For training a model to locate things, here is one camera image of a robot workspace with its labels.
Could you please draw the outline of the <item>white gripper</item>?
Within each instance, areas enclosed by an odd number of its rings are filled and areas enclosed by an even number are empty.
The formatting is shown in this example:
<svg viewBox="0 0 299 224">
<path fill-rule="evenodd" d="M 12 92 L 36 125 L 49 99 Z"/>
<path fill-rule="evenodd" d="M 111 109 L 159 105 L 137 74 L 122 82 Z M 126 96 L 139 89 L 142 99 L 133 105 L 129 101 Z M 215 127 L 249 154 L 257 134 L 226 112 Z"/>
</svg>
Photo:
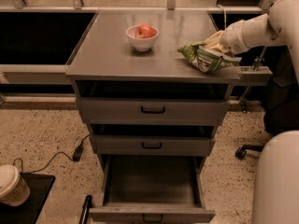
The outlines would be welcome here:
<svg viewBox="0 0 299 224">
<path fill-rule="evenodd" d="M 233 54 L 240 54 L 249 50 L 243 38 L 244 20 L 230 24 L 225 30 L 217 33 L 205 40 L 205 48 L 213 49 L 223 54 L 229 51 Z"/>
</svg>

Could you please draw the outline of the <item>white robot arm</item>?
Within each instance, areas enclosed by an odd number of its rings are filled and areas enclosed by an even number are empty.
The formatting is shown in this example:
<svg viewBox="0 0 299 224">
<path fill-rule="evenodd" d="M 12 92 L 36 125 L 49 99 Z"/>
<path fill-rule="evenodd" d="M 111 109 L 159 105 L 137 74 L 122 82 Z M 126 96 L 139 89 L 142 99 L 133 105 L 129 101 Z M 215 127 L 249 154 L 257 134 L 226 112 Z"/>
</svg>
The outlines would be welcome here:
<svg viewBox="0 0 299 224">
<path fill-rule="evenodd" d="M 266 14 L 237 21 L 206 43 L 210 49 L 233 54 L 285 45 L 299 80 L 299 0 L 277 0 Z M 258 160 L 251 224 L 299 224 L 299 104 L 278 105 L 267 112 L 266 120 L 278 134 Z"/>
</svg>

